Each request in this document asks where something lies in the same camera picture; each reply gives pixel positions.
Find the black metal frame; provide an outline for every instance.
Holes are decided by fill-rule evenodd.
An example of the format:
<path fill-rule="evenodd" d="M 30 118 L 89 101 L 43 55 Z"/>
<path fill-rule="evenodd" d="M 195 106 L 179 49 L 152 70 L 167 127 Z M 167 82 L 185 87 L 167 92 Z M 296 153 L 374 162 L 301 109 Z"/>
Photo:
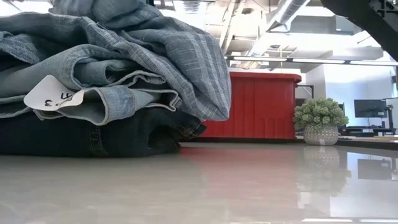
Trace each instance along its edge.
<path fill-rule="evenodd" d="M 313 94 L 314 94 L 313 85 L 296 85 L 296 88 L 297 87 L 310 87 L 311 88 L 311 97 L 314 98 L 314 96 L 313 96 Z"/>

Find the jeans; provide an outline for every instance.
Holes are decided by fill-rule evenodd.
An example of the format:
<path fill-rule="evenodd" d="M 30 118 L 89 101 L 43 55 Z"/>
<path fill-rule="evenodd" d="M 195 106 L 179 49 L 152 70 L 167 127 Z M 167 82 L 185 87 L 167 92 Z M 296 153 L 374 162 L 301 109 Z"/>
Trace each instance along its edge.
<path fill-rule="evenodd" d="M 57 157 L 145 157 L 179 151 L 178 141 L 206 128 L 192 115 L 145 108 L 104 126 L 70 118 L 39 120 L 33 113 L 0 119 L 0 154 Z"/>
<path fill-rule="evenodd" d="M 28 112 L 3 108 L 21 101 L 42 77 L 54 74 L 71 90 L 90 91 L 88 103 L 82 104 L 89 112 L 61 110 L 56 117 L 105 125 L 163 98 L 163 92 L 136 90 L 120 82 L 130 75 L 166 83 L 169 94 L 175 90 L 179 98 L 166 107 L 203 120 L 228 119 L 231 81 L 218 41 L 209 33 L 164 17 L 140 0 L 56 0 L 52 12 L 0 18 L 0 57 L 21 62 L 11 68 L 0 62 L 5 68 L 0 77 L 6 77 L 0 81 L 0 118 Z M 93 107 L 92 100 L 105 109 Z"/>
<path fill-rule="evenodd" d="M 35 111 L 43 119 L 66 116 L 85 119 L 95 125 L 105 125 L 110 121 L 128 118 L 144 107 L 161 106 L 175 111 L 181 104 L 178 93 L 164 85 L 165 80 L 159 75 L 138 69 L 142 67 L 126 60 L 121 54 L 88 44 L 64 50 L 31 66 L 8 68 L 0 71 L 0 104 L 3 103 L 0 118 L 29 111 L 23 106 L 23 98 L 48 74 L 57 78 L 69 90 L 85 89 L 85 103 L 60 108 L 51 115 Z M 139 81 L 152 85 L 140 85 Z M 161 98 L 168 100 L 159 103 Z M 10 105 L 11 99 L 19 99 L 19 110 L 10 109 L 13 106 Z"/>

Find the computer monitor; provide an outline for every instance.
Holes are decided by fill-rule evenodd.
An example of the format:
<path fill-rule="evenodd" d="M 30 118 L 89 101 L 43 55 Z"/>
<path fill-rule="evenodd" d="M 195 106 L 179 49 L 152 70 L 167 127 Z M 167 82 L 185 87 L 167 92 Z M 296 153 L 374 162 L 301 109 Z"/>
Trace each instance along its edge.
<path fill-rule="evenodd" d="M 296 99 L 296 106 L 302 106 L 305 103 L 306 99 Z"/>
<path fill-rule="evenodd" d="M 385 100 L 354 100 L 356 118 L 386 118 Z"/>
<path fill-rule="evenodd" d="M 342 104 L 339 104 L 338 105 L 338 107 L 340 107 L 340 109 L 342 109 L 343 110 L 343 112 L 344 112 L 344 115 L 346 114 L 346 110 L 345 110 L 345 107 L 344 107 L 344 103 L 342 103 Z"/>

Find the white tag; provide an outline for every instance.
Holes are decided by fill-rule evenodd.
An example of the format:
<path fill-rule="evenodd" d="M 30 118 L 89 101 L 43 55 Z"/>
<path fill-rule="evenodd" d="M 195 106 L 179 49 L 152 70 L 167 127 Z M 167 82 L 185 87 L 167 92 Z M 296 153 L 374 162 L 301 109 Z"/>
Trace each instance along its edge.
<path fill-rule="evenodd" d="M 74 93 L 54 76 L 47 75 L 24 98 L 26 106 L 42 111 L 56 111 L 66 106 L 77 106 L 83 102 L 84 90 Z"/>

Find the light blue denim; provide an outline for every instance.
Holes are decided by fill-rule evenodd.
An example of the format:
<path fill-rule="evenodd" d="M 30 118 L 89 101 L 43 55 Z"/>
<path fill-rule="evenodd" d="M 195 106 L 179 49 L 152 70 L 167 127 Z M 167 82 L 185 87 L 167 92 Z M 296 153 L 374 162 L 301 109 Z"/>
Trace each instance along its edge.
<path fill-rule="evenodd" d="M 51 74 L 71 90 L 89 88 L 85 99 L 101 102 L 97 106 L 103 110 L 85 100 L 58 114 L 35 111 L 42 118 L 62 114 L 102 125 L 132 116 L 143 106 L 180 106 L 203 120 L 228 119 L 231 81 L 210 34 L 164 17 L 139 0 L 56 0 L 51 11 L 55 14 L 0 18 L 0 56 L 21 62 L 11 68 L 0 62 L 6 69 L 0 75 L 0 113 L 21 113 L 12 115 L 7 101 L 15 102 Z M 137 80 L 155 90 L 136 86 Z M 169 87 L 160 90 L 157 85 Z"/>
<path fill-rule="evenodd" d="M 0 118 L 30 111 L 22 106 L 23 97 L 46 75 L 53 75 L 70 90 L 86 91 L 84 102 L 79 106 L 61 108 L 56 113 L 35 111 L 43 119 L 67 116 L 85 119 L 99 126 L 115 119 L 128 118 L 144 107 L 163 106 L 176 110 L 180 98 L 175 90 L 137 89 L 140 88 L 136 85 L 138 80 L 153 85 L 165 83 L 158 75 L 138 70 L 140 68 L 117 52 L 89 44 L 64 50 L 31 66 L 8 68 L 0 72 L 0 104 L 3 104 Z M 164 102 L 167 104 L 156 103 L 161 95 L 167 95 L 167 102 Z"/>

